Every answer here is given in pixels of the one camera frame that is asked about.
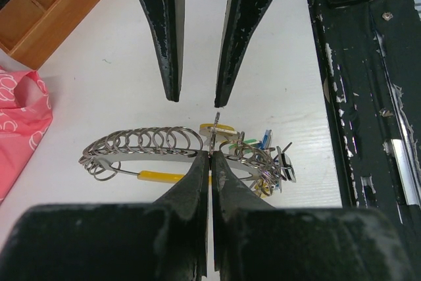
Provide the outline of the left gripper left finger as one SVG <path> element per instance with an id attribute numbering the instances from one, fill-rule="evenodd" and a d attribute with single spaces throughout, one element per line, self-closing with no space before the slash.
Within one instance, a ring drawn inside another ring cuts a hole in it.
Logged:
<path id="1" fill-rule="evenodd" d="M 207 275 L 209 170 L 208 153 L 199 151 L 187 174 L 154 202 L 166 211 L 154 242 L 157 278 Z"/>

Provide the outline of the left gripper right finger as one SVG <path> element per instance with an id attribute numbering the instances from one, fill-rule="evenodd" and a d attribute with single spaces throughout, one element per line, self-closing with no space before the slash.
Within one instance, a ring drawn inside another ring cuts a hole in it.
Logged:
<path id="1" fill-rule="evenodd" d="M 262 223 L 273 209 L 231 170 L 224 154 L 211 157 L 214 267 L 222 278 L 262 278 Z"/>

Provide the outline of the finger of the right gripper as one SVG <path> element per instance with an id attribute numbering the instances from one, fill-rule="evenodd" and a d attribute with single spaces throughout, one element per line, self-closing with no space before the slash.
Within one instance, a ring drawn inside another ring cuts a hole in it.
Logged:
<path id="1" fill-rule="evenodd" d="M 218 63 L 215 107 L 225 107 L 231 96 L 245 52 L 273 0 L 227 0 Z"/>
<path id="2" fill-rule="evenodd" d="M 182 88 L 186 0 L 139 0 L 154 42 L 167 100 L 178 101 Z"/>

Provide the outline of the metal keyring with keys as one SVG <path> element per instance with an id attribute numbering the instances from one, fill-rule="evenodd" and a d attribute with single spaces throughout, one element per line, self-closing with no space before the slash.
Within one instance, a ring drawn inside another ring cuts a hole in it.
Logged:
<path id="1" fill-rule="evenodd" d="M 200 153 L 210 157 L 221 152 L 230 168 L 247 173 L 243 181 L 259 197 L 281 191 L 285 182 L 296 182 L 291 159 L 286 150 L 272 146 L 272 131 L 263 139 L 247 139 L 244 132 L 220 124 L 201 124 L 198 130 L 185 126 L 141 127 L 117 130 L 89 144 L 78 162 L 97 181 L 104 182 L 117 174 L 136 176 L 140 180 L 174 184 L 180 174 L 132 171 L 124 168 L 128 161 L 167 161 L 190 163 Z"/>

